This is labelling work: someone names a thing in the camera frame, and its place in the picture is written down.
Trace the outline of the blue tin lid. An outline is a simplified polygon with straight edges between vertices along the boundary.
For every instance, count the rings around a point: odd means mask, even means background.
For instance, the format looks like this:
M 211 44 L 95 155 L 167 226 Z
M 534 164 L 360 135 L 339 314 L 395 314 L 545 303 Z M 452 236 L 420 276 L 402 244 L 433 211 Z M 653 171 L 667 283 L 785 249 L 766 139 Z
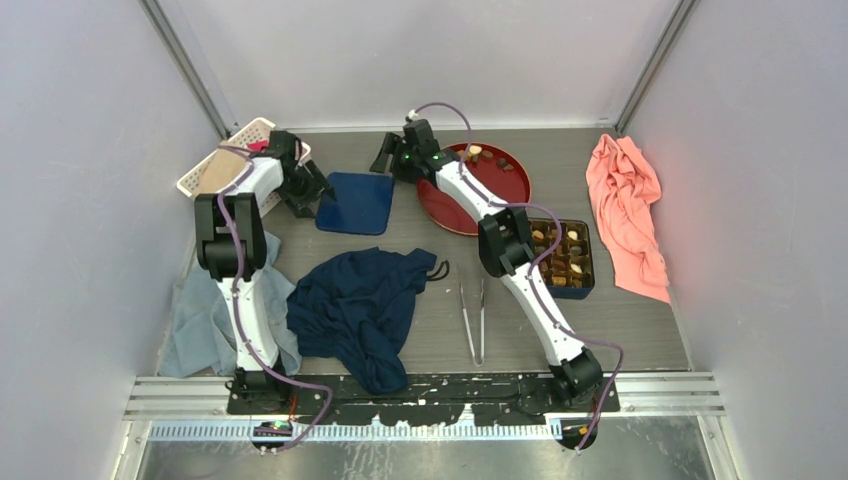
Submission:
M 373 173 L 331 173 L 327 180 L 335 199 L 321 199 L 315 227 L 325 232 L 382 235 L 388 227 L 394 179 Z

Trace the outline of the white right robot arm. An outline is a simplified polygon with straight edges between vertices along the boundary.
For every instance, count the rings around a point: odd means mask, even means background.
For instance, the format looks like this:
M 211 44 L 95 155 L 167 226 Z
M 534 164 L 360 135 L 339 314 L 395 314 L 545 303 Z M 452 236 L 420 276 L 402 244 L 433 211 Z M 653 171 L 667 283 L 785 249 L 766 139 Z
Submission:
M 604 375 L 586 342 L 572 332 L 540 271 L 525 203 L 508 203 L 466 167 L 458 152 L 443 148 L 429 122 L 409 118 L 400 135 L 384 135 L 371 165 L 402 182 L 424 181 L 453 199 L 477 222 L 478 252 L 485 271 L 513 294 L 541 342 L 558 403 L 582 409 Z

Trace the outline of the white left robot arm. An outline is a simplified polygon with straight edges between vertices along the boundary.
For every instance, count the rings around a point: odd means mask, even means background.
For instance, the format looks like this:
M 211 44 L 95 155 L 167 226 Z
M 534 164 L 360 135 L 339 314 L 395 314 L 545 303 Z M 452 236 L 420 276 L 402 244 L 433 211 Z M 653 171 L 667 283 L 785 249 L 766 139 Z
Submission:
M 259 287 L 268 260 L 260 207 L 272 195 L 297 218 L 314 217 L 314 204 L 335 196 L 306 145 L 286 130 L 271 130 L 253 147 L 219 145 L 192 192 L 198 262 L 222 291 L 236 336 L 230 390 L 277 413 L 292 388 Z

